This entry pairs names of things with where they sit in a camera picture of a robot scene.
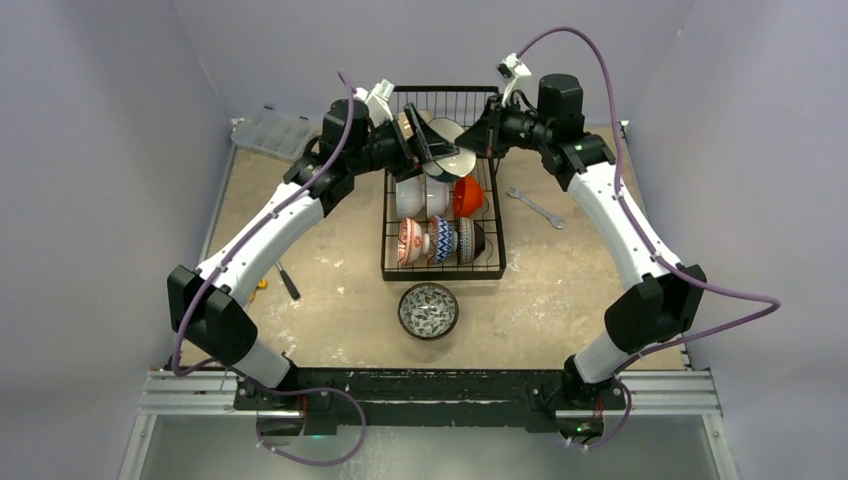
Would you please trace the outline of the white ribbed bowl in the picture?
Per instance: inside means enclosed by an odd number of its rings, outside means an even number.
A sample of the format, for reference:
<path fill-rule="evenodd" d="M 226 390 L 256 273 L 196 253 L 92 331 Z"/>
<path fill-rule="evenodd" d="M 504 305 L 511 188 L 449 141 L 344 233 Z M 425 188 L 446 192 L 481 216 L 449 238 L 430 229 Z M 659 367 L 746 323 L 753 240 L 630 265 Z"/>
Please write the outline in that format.
<path fill-rule="evenodd" d="M 414 218 L 424 207 L 425 198 L 420 176 L 397 182 L 395 186 L 397 216 Z"/>

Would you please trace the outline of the red patterned black bowl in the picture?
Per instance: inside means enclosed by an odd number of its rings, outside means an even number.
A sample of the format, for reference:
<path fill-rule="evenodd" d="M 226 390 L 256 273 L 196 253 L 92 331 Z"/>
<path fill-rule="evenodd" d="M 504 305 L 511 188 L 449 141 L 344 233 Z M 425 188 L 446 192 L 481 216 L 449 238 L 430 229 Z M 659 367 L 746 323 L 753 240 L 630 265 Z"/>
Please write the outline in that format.
<path fill-rule="evenodd" d="M 427 235 L 429 265 L 441 264 L 456 250 L 457 234 L 452 224 L 445 218 L 434 215 L 428 222 Z"/>

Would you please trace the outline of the teal white bowl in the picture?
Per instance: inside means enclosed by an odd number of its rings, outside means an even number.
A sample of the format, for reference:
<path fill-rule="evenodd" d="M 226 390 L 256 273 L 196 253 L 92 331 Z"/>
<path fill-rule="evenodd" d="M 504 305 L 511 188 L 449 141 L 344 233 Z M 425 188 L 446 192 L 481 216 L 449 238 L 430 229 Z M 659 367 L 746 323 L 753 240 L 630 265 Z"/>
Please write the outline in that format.
<path fill-rule="evenodd" d="M 448 118 L 435 118 L 429 126 L 441 137 L 453 143 L 465 129 Z M 423 173 L 442 183 L 453 183 L 471 174 L 475 168 L 477 156 L 469 149 L 457 147 L 452 156 L 437 159 L 422 166 Z"/>

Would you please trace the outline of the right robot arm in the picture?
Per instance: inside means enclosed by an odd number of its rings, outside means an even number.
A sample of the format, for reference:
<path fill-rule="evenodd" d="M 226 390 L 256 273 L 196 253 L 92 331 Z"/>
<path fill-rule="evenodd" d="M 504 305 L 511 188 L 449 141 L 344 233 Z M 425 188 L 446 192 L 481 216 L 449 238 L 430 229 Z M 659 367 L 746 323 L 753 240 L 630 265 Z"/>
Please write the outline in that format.
<path fill-rule="evenodd" d="M 564 364 L 561 392 L 576 407 L 596 399 L 601 384 L 645 347 L 691 328 L 703 291 L 674 275 L 674 268 L 706 278 L 699 265 L 683 265 L 637 207 L 621 207 L 631 195 L 615 177 L 610 147 L 585 130 L 582 103 L 576 77 L 548 74 L 539 81 L 534 109 L 494 96 L 456 139 L 485 158 L 502 158 L 513 147 L 539 152 L 544 169 L 595 225 L 617 267 L 624 292 L 605 311 L 603 332 Z"/>

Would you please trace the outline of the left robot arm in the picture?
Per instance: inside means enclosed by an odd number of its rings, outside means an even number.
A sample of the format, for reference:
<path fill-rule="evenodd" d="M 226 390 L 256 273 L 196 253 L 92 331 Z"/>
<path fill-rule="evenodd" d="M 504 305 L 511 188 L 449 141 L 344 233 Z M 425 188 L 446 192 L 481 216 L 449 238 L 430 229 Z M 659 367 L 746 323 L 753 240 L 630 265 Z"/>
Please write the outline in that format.
<path fill-rule="evenodd" d="M 426 120 L 412 104 L 401 122 L 381 102 L 337 100 L 302 155 L 259 212 L 221 249 L 196 267 L 168 275 L 174 352 L 184 342 L 209 362 L 235 369 L 259 385 L 272 408 L 297 399 L 297 367 L 260 339 L 246 305 L 264 274 L 352 190 L 356 176 L 385 170 L 399 179 L 453 174 L 475 161 L 465 128 L 448 118 Z"/>

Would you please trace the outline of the cream beige bowl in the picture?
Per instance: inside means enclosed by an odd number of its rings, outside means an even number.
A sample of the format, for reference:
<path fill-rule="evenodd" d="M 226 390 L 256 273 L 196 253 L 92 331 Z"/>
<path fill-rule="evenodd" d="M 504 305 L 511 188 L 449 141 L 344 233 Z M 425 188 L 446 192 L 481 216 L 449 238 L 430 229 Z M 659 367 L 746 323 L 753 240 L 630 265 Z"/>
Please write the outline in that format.
<path fill-rule="evenodd" d="M 423 120 L 424 124 L 429 124 L 434 119 L 434 115 L 427 110 L 419 110 L 418 114 Z M 403 138 L 405 140 L 409 140 L 414 135 L 414 130 L 412 128 L 412 124 L 409 117 L 404 111 L 401 111 L 397 115 L 397 121 L 401 129 Z"/>

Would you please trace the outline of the orange white bowl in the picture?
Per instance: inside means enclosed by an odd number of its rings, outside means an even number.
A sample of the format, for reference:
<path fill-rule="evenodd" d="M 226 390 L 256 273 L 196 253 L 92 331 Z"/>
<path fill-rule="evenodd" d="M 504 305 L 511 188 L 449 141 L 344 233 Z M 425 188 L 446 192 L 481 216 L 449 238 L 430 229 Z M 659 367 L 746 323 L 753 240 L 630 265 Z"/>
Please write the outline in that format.
<path fill-rule="evenodd" d="M 473 175 L 460 178 L 453 188 L 452 213 L 454 217 L 471 217 L 482 207 L 484 199 L 484 190 Z"/>

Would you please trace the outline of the red floral bowl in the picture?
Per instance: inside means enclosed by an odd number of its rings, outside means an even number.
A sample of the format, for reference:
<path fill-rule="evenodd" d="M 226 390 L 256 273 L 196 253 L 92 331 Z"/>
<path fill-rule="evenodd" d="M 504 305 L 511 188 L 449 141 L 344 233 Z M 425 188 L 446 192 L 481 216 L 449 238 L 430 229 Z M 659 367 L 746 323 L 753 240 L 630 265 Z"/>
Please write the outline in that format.
<path fill-rule="evenodd" d="M 425 251 L 425 233 L 421 225 L 413 218 L 405 217 L 400 221 L 397 245 L 397 263 L 399 266 L 414 264 Z"/>

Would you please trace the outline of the brown beige bowl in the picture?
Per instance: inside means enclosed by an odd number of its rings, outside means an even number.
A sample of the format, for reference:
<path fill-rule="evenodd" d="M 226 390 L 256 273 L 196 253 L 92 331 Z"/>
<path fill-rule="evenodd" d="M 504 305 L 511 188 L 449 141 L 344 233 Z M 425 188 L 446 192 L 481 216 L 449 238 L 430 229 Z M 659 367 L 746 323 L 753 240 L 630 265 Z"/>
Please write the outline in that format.
<path fill-rule="evenodd" d="M 469 217 L 459 217 L 456 220 L 456 233 L 458 264 L 474 263 L 485 250 L 485 232 L 482 225 Z"/>

